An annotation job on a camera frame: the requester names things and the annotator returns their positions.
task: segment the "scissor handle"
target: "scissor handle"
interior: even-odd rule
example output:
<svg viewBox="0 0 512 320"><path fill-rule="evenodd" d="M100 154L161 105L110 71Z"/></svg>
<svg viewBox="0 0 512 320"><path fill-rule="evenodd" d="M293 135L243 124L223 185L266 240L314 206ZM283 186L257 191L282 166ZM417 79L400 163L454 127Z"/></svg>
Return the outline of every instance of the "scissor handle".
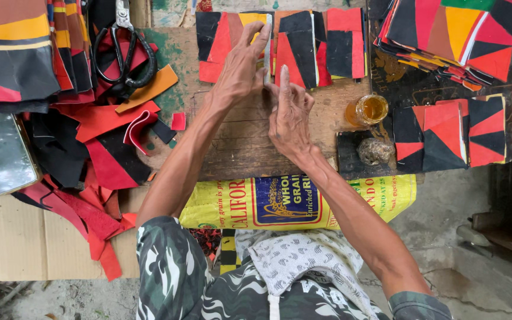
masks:
<svg viewBox="0 0 512 320"><path fill-rule="evenodd" d="M133 80L130 77L126 79L126 85L131 88L141 88L144 87L153 77L153 74L157 71L157 58L155 57L155 53L153 52L153 49L147 43L146 39L142 36L141 33L138 31L134 31L132 33L132 40L130 40L131 43L135 43L135 37L139 39L139 42L141 42L143 48L146 50L147 54L147 69L143 73L143 76L141 79ZM133 54L134 45L130 45L130 50L127 53L127 56L130 56L130 52Z"/></svg>
<svg viewBox="0 0 512 320"><path fill-rule="evenodd" d="M118 25L116 25L116 24L114 24L110 27L110 36L112 38L112 43L114 44L114 50L116 52L116 59L118 61L118 66L119 66L119 77L117 77L116 79L110 79L109 77L104 75L102 70L100 70L100 68L98 68L98 64L96 64L96 71L98 72L98 76L100 76L102 79L104 79L105 82L112 83L112 84L117 83L120 80L122 80L122 78L125 76L124 71L126 68L126 66L125 66L126 64L124 63L124 56L122 55L122 50L119 47L118 35L116 34L117 30L118 30ZM107 32L108 32L108 29L104 28L96 36L96 42L95 42L95 45L93 48L95 59L97 59L97 57L98 57L98 47L100 46L100 41L102 40L102 38L104 37L104 35ZM126 61L132 61L131 59L132 59L132 56L130 55L130 52L128 52L128 55L126 56Z"/></svg>

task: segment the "glass jar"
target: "glass jar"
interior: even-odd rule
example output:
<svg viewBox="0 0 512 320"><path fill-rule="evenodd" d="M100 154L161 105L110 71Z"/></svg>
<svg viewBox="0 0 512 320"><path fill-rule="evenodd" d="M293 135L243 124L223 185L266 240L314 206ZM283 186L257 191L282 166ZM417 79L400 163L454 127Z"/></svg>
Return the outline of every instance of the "glass jar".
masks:
<svg viewBox="0 0 512 320"><path fill-rule="evenodd" d="M388 114L388 102L379 95L367 95L347 105L345 118L354 127L368 127L383 120Z"/></svg>

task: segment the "cardboard box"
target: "cardboard box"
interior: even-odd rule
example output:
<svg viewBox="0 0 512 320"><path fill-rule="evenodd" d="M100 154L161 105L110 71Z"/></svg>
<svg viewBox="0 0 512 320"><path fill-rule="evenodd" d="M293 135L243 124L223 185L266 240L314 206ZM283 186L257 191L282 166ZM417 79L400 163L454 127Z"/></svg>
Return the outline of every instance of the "cardboard box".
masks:
<svg viewBox="0 0 512 320"><path fill-rule="evenodd" d="M137 212L146 187L119 194L122 212ZM139 277L136 230L112 239L122 277ZM0 196L0 281L105 278L78 230L51 211L30 206L11 195Z"/></svg>

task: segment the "wrist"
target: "wrist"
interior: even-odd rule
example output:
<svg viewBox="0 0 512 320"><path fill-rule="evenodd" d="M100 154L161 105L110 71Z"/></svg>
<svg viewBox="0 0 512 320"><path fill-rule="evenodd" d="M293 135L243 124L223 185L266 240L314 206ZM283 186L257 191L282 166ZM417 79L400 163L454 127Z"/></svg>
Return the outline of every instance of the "wrist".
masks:
<svg viewBox="0 0 512 320"><path fill-rule="evenodd" d="M324 159L321 149L316 145L310 145L309 148L298 152L292 162L304 172L308 172L315 167L318 159Z"/></svg>
<svg viewBox="0 0 512 320"><path fill-rule="evenodd" d="M202 108L212 114L225 116L232 108L232 105L233 100L229 95L211 90L205 95Z"/></svg>

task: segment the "blue label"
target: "blue label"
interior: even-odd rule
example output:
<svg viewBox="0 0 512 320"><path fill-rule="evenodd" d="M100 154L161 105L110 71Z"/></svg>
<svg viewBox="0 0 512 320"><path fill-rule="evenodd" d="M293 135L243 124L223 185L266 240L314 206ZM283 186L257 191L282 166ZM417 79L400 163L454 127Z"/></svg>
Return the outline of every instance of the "blue label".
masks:
<svg viewBox="0 0 512 320"><path fill-rule="evenodd" d="M256 225L319 221L317 188L306 175L254 178Z"/></svg>

